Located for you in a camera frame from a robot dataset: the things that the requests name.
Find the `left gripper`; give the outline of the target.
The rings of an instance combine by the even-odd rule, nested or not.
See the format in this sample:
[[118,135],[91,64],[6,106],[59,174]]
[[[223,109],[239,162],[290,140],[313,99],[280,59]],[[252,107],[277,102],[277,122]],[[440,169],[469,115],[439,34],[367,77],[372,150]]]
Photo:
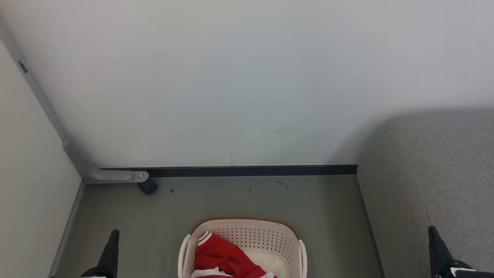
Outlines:
[[120,231],[113,229],[97,267],[86,270],[80,275],[80,278],[116,278],[118,274],[119,239]]

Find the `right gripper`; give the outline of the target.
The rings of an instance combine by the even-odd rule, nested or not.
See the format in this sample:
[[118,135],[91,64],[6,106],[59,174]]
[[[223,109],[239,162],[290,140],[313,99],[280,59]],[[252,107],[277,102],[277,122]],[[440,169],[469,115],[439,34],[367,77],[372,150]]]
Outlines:
[[494,273],[476,271],[454,260],[435,226],[428,227],[430,272],[433,278],[493,278]]

